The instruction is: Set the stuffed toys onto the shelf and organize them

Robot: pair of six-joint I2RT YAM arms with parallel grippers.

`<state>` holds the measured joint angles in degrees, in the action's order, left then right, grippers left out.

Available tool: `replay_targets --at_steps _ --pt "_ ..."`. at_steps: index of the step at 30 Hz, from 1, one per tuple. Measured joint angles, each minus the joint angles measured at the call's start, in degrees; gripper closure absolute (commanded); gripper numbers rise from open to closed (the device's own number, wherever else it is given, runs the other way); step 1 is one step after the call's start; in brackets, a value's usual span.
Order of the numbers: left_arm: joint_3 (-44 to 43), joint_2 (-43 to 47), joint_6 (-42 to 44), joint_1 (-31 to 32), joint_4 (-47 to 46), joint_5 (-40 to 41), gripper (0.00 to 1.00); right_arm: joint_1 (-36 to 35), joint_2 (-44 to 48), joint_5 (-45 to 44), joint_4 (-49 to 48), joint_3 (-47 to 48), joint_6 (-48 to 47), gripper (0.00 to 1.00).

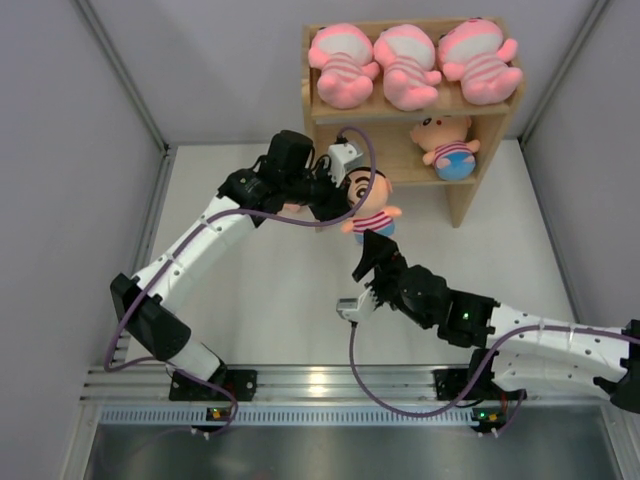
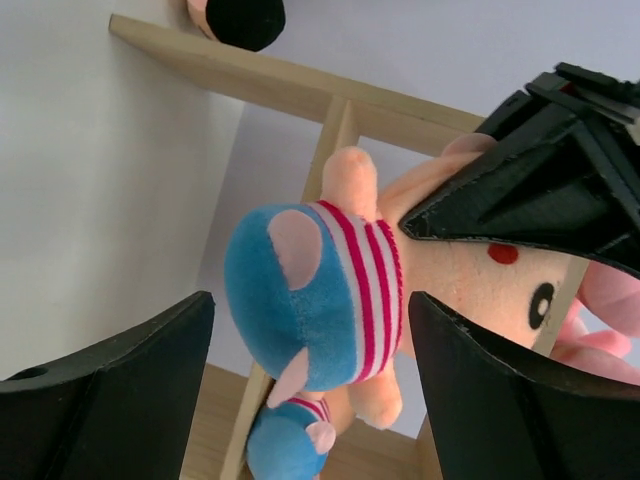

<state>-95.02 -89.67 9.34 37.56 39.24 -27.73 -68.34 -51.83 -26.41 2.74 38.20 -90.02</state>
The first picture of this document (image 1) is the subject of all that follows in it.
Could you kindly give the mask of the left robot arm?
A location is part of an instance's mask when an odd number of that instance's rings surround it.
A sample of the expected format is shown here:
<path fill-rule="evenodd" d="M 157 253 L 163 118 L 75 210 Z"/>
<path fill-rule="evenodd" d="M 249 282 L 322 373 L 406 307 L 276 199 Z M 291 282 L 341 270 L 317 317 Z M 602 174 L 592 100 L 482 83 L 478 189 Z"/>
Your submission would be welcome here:
<path fill-rule="evenodd" d="M 226 365 L 195 338 L 177 310 L 230 247 L 276 218 L 285 205 L 306 206 L 321 223 L 344 219 L 350 210 L 346 176 L 362 158 L 361 148 L 343 136 L 316 156 L 309 137 L 290 130 L 275 134 L 251 167 L 226 178 L 173 245 L 133 276 L 120 274 L 112 281 L 120 329 L 151 359 L 180 370 L 202 398 L 219 397 L 226 386 Z"/>

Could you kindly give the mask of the boy doll front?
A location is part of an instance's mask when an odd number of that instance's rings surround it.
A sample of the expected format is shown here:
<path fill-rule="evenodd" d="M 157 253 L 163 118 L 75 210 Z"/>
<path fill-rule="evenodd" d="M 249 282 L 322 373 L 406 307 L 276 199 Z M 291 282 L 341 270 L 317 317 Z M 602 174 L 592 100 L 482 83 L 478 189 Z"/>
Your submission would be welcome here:
<path fill-rule="evenodd" d="M 444 181 L 468 178 L 476 167 L 481 143 L 469 137 L 470 116 L 428 117 L 413 126 L 412 142 L 423 150 L 422 162 Z"/>

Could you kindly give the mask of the pink plush with heart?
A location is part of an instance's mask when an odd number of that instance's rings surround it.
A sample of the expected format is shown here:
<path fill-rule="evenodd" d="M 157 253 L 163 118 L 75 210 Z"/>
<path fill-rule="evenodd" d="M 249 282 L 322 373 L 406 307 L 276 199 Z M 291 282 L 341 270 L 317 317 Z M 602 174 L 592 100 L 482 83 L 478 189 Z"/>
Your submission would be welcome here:
<path fill-rule="evenodd" d="M 340 110 L 364 103 L 372 94 L 380 72 L 371 40 L 349 23 L 319 29 L 307 58 L 309 66 L 320 71 L 316 83 L 320 99 Z"/>

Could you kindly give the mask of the boy doll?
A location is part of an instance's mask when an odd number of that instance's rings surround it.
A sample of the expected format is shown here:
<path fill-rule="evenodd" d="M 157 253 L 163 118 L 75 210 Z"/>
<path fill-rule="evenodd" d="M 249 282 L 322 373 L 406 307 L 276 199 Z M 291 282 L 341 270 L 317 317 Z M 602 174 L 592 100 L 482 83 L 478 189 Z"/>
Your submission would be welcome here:
<path fill-rule="evenodd" d="M 423 150 L 422 162 L 444 181 L 468 178 L 476 167 L 481 143 L 469 137 L 470 116 L 428 117 L 413 126 L 412 142 Z"/>
<path fill-rule="evenodd" d="M 369 194 L 356 213 L 342 225 L 341 230 L 352 233 L 358 245 L 363 245 L 367 230 L 391 237 L 396 230 L 396 219 L 402 216 L 402 210 L 389 203 L 392 193 L 389 179 L 381 171 L 373 172 L 369 167 L 355 169 L 347 178 L 347 200 L 350 206 L 355 206 L 366 191 Z"/>

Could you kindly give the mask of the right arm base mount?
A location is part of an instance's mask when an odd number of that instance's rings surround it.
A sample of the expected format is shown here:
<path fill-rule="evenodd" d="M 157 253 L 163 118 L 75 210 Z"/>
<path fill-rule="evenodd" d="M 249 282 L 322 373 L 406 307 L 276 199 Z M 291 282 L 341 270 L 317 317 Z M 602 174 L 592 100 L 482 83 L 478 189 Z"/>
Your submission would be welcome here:
<path fill-rule="evenodd" d="M 436 398 L 441 401 L 450 401 L 468 385 L 472 373 L 468 368 L 437 369 L 433 372 L 435 381 Z M 499 389 L 491 382 L 490 373 L 482 373 L 471 390 L 461 400 L 462 404 L 473 403 L 480 400 L 499 400 Z"/>

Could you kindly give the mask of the pink plush face down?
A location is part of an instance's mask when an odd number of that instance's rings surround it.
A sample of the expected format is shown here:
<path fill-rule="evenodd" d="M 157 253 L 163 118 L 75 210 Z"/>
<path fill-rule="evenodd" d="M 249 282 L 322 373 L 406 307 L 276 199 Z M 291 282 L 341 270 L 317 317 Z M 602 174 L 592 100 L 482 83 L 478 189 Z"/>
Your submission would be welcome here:
<path fill-rule="evenodd" d="M 401 111 L 417 111 L 438 100 L 442 74 L 435 68 L 430 37 L 412 24 L 384 30 L 374 43 L 374 58 L 383 70 L 385 98 Z"/>

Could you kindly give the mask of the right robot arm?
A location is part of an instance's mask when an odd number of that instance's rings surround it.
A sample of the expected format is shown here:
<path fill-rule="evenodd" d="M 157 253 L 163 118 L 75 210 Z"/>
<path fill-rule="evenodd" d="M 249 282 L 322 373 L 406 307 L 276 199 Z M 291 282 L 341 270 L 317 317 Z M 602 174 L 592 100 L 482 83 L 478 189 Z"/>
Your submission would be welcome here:
<path fill-rule="evenodd" d="M 468 388 L 480 397 L 535 389 L 573 391 L 639 411 L 639 322 L 597 327 L 552 320 L 491 297 L 450 288 L 421 265 L 409 265 L 392 239 L 363 236 L 352 276 L 373 278 L 358 300 L 357 319 L 388 306 L 423 330 L 473 350 Z"/>

